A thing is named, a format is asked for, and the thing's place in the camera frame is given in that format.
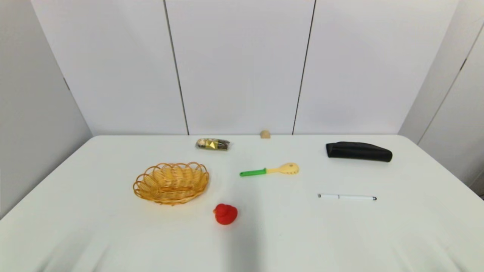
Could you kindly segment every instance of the rubber duck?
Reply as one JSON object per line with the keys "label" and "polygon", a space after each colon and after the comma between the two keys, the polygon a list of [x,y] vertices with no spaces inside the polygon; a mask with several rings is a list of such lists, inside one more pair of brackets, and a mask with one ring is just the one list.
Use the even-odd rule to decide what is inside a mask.
{"label": "rubber duck", "polygon": [[233,206],[218,204],[215,210],[213,210],[213,213],[215,213],[215,219],[219,224],[229,225],[235,221],[238,212],[237,208]]}

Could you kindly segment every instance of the wicker basket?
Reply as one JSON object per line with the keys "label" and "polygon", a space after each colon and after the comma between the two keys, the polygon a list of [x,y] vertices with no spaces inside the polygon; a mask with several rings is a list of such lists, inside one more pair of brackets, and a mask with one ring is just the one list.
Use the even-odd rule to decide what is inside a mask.
{"label": "wicker basket", "polygon": [[140,198],[173,206],[201,195],[208,183],[209,173],[204,165],[158,164],[136,178],[133,190]]}

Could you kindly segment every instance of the black pouch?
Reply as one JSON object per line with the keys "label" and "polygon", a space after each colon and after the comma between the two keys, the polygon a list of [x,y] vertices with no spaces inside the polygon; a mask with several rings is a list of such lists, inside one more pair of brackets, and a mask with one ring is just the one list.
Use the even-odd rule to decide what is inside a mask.
{"label": "black pouch", "polygon": [[337,142],[326,144],[326,151],[330,158],[389,162],[393,157],[390,150],[366,143]]}

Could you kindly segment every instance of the plastic spoon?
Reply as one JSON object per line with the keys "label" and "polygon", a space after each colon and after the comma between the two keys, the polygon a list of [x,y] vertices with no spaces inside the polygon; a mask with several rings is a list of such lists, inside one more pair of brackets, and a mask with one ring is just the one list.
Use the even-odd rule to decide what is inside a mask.
{"label": "plastic spoon", "polygon": [[283,173],[286,175],[296,175],[297,173],[299,173],[299,166],[295,163],[287,163],[279,168],[273,168],[273,169],[264,168],[261,170],[241,172],[240,176],[247,177],[247,176],[255,176],[255,175],[265,175],[265,174],[271,174],[271,173]]}

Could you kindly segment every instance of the pen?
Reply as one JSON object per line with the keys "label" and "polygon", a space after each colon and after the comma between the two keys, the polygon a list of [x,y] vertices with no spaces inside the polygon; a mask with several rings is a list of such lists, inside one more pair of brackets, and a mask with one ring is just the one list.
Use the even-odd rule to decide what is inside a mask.
{"label": "pen", "polygon": [[376,196],[350,196],[350,195],[331,195],[331,194],[318,194],[319,198],[346,198],[346,199],[366,199],[366,200],[376,200]]}

